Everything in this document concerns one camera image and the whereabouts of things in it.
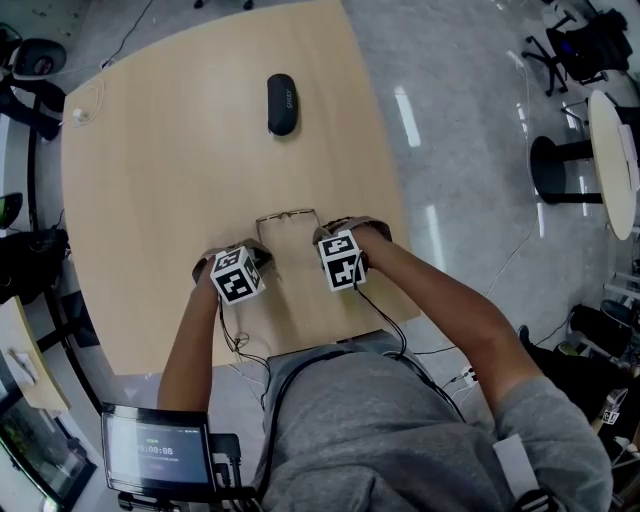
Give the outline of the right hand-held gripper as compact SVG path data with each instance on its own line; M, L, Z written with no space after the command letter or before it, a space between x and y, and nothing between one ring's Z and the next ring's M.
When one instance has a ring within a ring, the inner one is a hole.
M329 289L333 292L356 288L366 282L365 258L352 231L368 227L384 238L391 238L389 225L368 216L348 217L318 226L312 237L317 245Z

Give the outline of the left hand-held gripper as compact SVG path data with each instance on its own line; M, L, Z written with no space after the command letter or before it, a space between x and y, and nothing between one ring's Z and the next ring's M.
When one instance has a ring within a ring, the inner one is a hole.
M264 273L273 262L271 251L257 240L245 240L244 246L203 253L191 275L196 286L213 282L223 302L234 305L261 294Z

